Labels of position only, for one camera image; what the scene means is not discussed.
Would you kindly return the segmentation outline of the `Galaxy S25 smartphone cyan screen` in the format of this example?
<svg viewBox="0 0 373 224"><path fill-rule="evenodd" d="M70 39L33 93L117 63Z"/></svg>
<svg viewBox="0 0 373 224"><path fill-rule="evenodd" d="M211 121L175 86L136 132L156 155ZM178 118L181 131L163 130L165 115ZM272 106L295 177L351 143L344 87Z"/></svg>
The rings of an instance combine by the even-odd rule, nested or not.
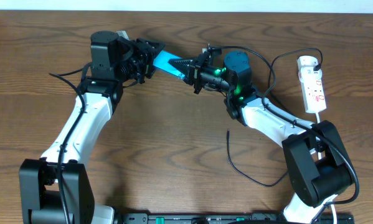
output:
<svg viewBox="0 0 373 224"><path fill-rule="evenodd" d="M159 68L167 73L169 73L170 75L173 75L179 79L183 79L184 78L184 74L182 74L179 70L177 70L176 68L174 68L170 63L170 59L180 59L180 57L178 57L177 55L173 55L165 50L162 50L158 56L154 59L153 61L153 65L156 67L156 68Z"/></svg>

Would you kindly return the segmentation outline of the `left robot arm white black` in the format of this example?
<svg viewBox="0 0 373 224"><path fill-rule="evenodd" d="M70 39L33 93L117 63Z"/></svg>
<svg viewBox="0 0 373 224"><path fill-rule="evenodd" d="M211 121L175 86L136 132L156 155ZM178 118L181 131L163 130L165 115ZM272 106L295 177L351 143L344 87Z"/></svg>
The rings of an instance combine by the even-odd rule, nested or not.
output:
<svg viewBox="0 0 373 224"><path fill-rule="evenodd" d="M90 36L91 62L78 69L72 113L39 159L25 159L19 169L24 223L122 223L122 216L95 202L86 166L97 138L111 119L126 87L142 84L156 70L154 60L165 43L130 40L125 31Z"/></svg>

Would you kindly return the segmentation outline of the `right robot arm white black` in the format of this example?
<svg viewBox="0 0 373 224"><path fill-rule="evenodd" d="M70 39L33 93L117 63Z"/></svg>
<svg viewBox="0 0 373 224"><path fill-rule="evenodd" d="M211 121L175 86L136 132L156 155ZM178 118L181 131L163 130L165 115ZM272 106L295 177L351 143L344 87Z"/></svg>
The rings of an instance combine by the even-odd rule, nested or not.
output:
<svg viewBox="0 0 373 224"><path fill-rule="evenodd" d="M294 190L283 211L290 223L314 223L348 187L359 186L356 171L333 123L305 121L270 102L267 92L253 85L250 50L228 46L221 66L214 59L221 47L208 47L192 58L170 58L172 72L195 93L203 88L225 95L231 118L256 129L277 143L285 156Z"/></svg>

